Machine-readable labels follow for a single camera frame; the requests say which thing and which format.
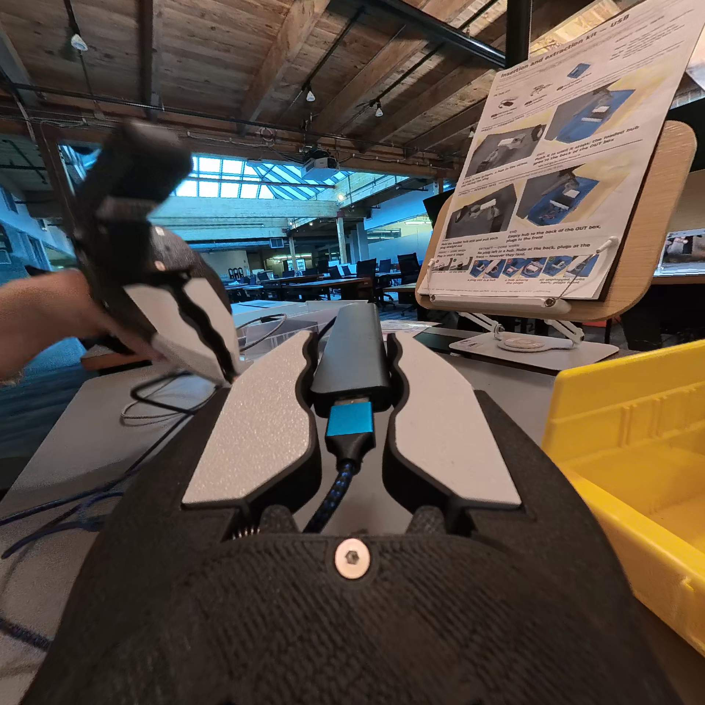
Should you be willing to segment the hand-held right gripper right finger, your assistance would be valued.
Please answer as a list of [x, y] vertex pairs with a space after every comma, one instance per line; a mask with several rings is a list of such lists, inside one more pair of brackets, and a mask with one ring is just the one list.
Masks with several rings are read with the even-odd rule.
[[386, 341], [393, 410], [383, 482], [402, 506], [517, 509], [521, 498], [472, 384], [410, 333]]

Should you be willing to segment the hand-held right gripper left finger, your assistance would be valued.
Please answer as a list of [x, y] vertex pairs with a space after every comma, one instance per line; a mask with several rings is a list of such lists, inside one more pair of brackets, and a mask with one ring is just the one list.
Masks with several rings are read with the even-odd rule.
[[303, 330], [236, 379], [182, 497], [184, 509], [299, 510], [316, 495], [322, 460], [310, 386], [317, 353], [317, 335]]

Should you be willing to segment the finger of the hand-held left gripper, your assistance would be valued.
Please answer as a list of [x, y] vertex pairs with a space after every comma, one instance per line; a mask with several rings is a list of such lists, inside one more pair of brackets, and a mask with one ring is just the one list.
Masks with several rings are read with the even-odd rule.
[[183, 312], [209, 348], [222, 376], [240, 374], [238, 337], [228, 300], [204, 277], [183, 283]]
[[125, 286], [125, 292], [152, 327], [149, 344], [175, 366], [218, 385], [229, 385], [233, 376], [222, 376], [209, 348], [183, 312], [183, 287]]

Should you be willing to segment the clear plastic bin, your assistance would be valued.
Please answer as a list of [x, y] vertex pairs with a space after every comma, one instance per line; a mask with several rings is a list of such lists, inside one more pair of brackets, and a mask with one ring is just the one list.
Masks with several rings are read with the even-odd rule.
[[318, 334], [338, 313], [340, 302], [255, 300], [231, 305], [241, 359], [255, 361], [302, 330]]

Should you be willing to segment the grey usb hub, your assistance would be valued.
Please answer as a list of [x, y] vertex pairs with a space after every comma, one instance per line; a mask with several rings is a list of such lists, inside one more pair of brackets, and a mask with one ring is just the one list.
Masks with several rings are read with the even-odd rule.
[[374, 413], [391, 406], [391, 377], [373, 303], [339, 309], [311, 385], [313, 407], [327, 418], [337, 402], [366, 400]]

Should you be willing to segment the yellow plastic bin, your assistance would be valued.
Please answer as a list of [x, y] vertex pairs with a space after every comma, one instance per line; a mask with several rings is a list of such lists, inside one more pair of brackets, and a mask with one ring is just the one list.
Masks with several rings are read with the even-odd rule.
[[561, 372], [542, 449], [636, 598], [704, 655], [704, 341]]

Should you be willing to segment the person's left hand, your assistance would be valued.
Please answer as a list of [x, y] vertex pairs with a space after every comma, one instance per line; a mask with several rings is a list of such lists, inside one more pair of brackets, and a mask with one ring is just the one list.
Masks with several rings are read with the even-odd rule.
[[111, 319], [93, 300], [80, 271], [15, 279], [1, 287], [1, 384], [17, 383], [25, 366], [57, 342], [105, 334], [138, 355], [163, 360], [163, 355]]

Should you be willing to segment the long wooden table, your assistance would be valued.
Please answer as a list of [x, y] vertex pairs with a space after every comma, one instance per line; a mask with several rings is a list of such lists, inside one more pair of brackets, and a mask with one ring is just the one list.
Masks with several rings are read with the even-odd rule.
[[333, 291], [340, 292], [342, 301], [375, 301], [372, 278], [349, 276], [343, 278], [300, 277], [263, 281], [259, 284], [228, 284], [225, 290], [232, 303], [244, 302], [246, 297], [275, 301], [310, 301], [325, 295], [330, 299]]

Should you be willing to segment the skylight window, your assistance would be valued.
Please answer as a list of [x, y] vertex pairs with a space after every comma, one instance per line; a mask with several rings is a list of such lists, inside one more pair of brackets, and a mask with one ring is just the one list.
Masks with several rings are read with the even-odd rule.
[[172, 191], [181, 198], [323, 200], [342, 202], [352, 190], [351, 172], [307, 176], [294, 163], [257, 162], [197, 155], [189, 176]]

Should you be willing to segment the group of black office chairs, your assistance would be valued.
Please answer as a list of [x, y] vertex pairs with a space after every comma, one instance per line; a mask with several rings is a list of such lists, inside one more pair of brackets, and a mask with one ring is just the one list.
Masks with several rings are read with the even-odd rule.
[[331, 287], [327, 295], [339, 291], [341, 300], [368, 300], [379, 309], [387, 304], [397, 304], [401, 305], [402, 313], [405, 313], [417, 308], [412, 290], [395, 291], [395, 299], [386, 290], [395, 286], [415, 285], [419, 273], [420, 265], [414, 253], [399, 255], [395, 268], [391, 260], [361, 260], [355, 265], [355, 276], [344, 279], [341, 286]]

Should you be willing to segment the black monitor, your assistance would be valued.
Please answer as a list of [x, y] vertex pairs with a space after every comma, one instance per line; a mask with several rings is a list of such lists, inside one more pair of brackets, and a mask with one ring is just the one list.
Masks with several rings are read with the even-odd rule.
[[423, 205], [432, 227], [436, 225], [441, 208], [452, 198], [454, 192], [455, 189], [445, 190], [423, 200]]

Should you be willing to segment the printed instruction sheet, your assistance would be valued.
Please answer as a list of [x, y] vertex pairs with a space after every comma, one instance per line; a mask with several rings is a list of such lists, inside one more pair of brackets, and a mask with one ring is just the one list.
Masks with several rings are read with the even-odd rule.
[[703, 1], [643, 1], [494, 78], [422, 295], [598, 300]]

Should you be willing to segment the black ceiling pipe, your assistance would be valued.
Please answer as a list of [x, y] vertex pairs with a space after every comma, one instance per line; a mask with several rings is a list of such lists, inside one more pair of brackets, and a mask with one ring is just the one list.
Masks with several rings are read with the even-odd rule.
[[472, 57], [486, 61], [495, 68], [506, 68], [506, 55], [498, 48], [466, 35], [461, 30], [424, 13], [404, 1], [364, 1], [363, 4], [392, 15], [405, 25], [411, 25], [430, 40], [449, 44]]

